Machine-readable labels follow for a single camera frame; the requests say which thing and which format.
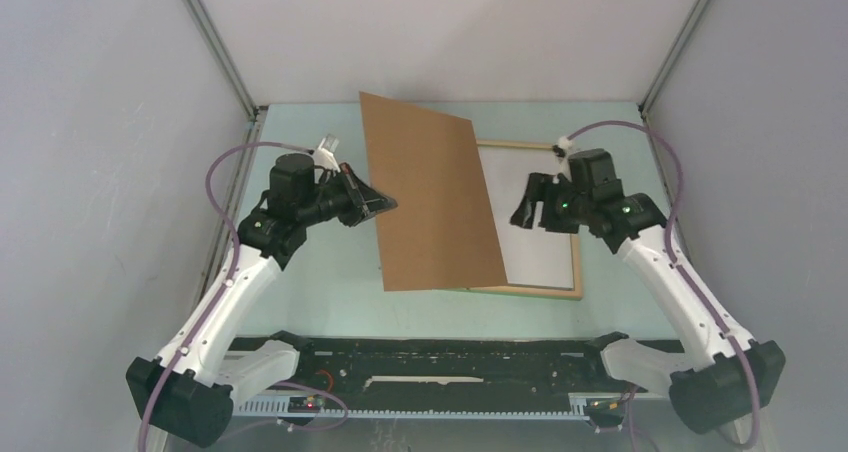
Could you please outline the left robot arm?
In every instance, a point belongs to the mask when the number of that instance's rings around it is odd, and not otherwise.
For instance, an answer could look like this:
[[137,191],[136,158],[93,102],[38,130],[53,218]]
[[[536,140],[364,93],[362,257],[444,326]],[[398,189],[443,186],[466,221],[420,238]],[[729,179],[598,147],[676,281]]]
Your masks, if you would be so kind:
[[260,391],[282,381],[297,389],[311,384],[315,360],[285,340],[271,339],[235,362],[227,363],[225,355],[249,310],[305,243],[309,227],[331,220],[355,227],[396,206],[346,163],[304,153],[278,157],[207,295],[154,359],[137,357],[127,369],[142,420],[138,449],[145,449],[151,426],[209,447],[235,408]]

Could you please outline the wooden picture frame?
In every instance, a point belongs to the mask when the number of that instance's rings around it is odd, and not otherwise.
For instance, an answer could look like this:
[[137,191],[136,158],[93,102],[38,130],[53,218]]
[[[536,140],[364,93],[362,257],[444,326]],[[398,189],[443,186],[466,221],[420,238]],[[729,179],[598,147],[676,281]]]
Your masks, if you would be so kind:
[[579,300],[583,296],[578,235],[509,223],[531,173],[554,177],[562,166],[541,143],[478,140],[467,167],[469,203],[440,222],[433,285],[440,289]]

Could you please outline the brown backing board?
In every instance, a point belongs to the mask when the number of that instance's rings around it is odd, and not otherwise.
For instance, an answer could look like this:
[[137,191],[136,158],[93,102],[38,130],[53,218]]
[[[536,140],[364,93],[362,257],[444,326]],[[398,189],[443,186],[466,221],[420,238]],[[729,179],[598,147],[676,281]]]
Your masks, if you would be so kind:
[[470,120],[363,92],[368,175],[387,291],[501,286],[506,273]]

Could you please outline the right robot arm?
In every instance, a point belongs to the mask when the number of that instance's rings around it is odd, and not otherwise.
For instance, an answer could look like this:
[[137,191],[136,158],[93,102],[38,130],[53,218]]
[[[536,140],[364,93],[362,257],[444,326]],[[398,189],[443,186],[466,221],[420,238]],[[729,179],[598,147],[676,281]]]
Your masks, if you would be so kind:
[[720,304],[656,203],[644,193],[625,194],[609,152],[561,146],[552,152],[559,173],[529,175],[511,224],[554,233],[586,227],[643,281],[683,348],[663,352],[623,333],[607,334],[581,364],[585,383],[606,390],[619,380],[663,395],[696,434],[756,417],[774,395],[784,351],[775,341],[755,339]]

